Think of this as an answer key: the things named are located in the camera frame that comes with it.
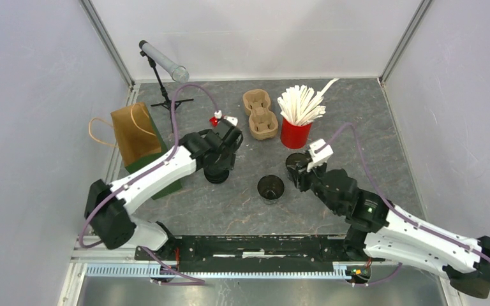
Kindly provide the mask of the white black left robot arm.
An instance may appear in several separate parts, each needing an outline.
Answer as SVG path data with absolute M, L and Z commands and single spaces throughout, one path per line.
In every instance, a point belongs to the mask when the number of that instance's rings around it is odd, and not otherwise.
M 199 170 L 208 182 L 223 183 L 234 168 L 242 141 L 239 128 L 222 125 L 176 138 L 170 152 L 128 177 L 110 184 L 94 182 L 85 208 L 86 223 L 109 250 L 129 242 L 147 247 L 158 259 L 170 258 L 175 243 L 162 226 L 136 220 L 133 214 L 156 193 Z

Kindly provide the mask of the dark translucent cup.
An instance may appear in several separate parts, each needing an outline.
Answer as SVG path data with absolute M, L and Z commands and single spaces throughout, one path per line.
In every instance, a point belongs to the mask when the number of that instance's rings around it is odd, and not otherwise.
M 263 176 L 258 181 L 256 188 L 262 201 L 267 205 L 275 204 L 285 192 L 283 180 L 276 175 Z
M 290 154 L 285 161 L 287 177 L 294 184 L 297 183 L 301 175 L 307 172 L 308 164 L 310 161 L 311 157 L 310 154 L 307 152 Z

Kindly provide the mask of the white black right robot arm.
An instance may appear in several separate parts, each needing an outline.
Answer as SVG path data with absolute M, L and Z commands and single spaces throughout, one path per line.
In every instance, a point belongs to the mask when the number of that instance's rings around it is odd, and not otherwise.
M 490 293 L 490 237 L 470 238 L 430 224 L 400 206 L 358 187 L 344 169 L 326 164 L 308 169 L 304 161 L 287 161 L 288 177 L 300 191 L 313 194 L 350 228 L 343 252 L 351 260 L 386 259 L 447 279 L 475 298 Z

